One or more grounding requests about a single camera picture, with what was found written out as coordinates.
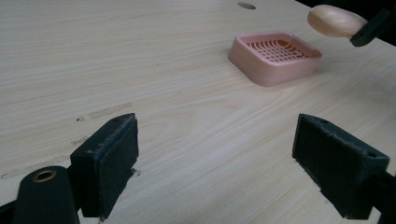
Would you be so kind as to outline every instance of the wooden table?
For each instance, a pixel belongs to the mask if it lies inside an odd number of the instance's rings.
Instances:
[[[0,2],[0,204],[134,112],[141,175],[106,223],[365,223],[340,217],[291,148],[298,115],[321,117],[390,156],[394,174],[396,48],[325,37],[292,0],[249,3]],[[236,34],[274,30],[322,52],[313,76],[264,88],[227,59]]]

